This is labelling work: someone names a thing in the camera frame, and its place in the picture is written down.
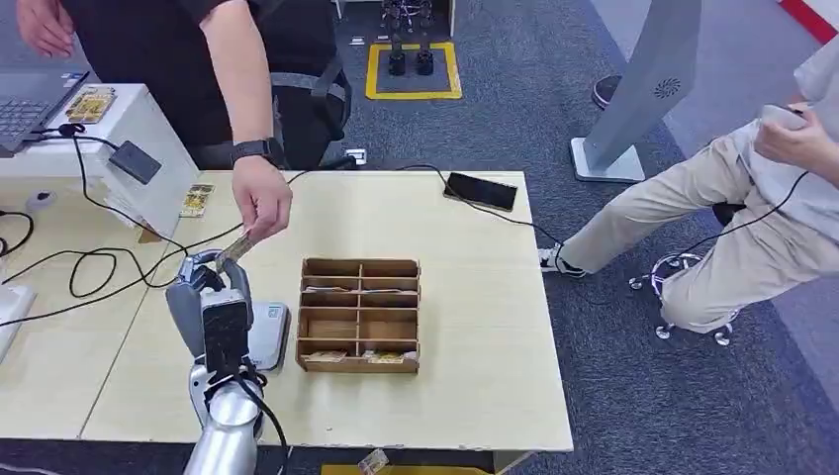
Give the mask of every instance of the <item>red stripe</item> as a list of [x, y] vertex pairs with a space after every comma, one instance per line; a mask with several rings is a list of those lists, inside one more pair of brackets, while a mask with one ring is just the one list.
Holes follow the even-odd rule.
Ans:
[[782, 0], [781, 6], [820, 42], [825, 44], [836, 36], [836, 29], [815, 13], [803, 0]]

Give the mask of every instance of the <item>sleeve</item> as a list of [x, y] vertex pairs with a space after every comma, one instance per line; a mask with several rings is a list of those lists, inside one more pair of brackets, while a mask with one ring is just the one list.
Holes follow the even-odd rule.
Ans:
[[214, 8], [229, 0], [177, 0], [189, 16], [200, 24]]
[[795, 81], [808, 101], [824, 99], [830, 80], [839, 72], [839, 36], [795, 70]]

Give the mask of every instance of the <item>gray shirt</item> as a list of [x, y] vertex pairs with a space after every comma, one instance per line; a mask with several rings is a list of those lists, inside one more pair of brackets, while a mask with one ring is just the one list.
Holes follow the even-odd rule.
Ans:
[[[817, 51], [794, 75], [827, 134], [839, 142], [839, 37]], [[732, 137], [758, 191], [777, 206], [804, 170], [771, 161], [755, 151], [759, 129], [760, 121], [754, 121], [734, 131]], [[839, 188], [820, 176], [814, 173], [805, 176], [782, 211], [839, 242]]]

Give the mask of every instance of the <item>laptop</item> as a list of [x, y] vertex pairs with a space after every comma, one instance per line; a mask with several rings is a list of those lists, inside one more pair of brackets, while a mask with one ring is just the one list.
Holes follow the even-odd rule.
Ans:
[[14, 156], [78, 90], [89, 69], [0, 69], [0, 158]]

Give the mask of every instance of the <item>white sneaker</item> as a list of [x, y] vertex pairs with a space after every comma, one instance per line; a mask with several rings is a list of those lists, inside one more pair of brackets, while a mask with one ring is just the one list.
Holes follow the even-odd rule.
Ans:
[[578, 269], [559, 257], [559, 250], [562, 249], [562, 243], [558, 243], [549, 249], [539, 249], [539, 266], [542, 272], [560, 272], [569, 277], [579, 279], [589, 275], [583, 269]]

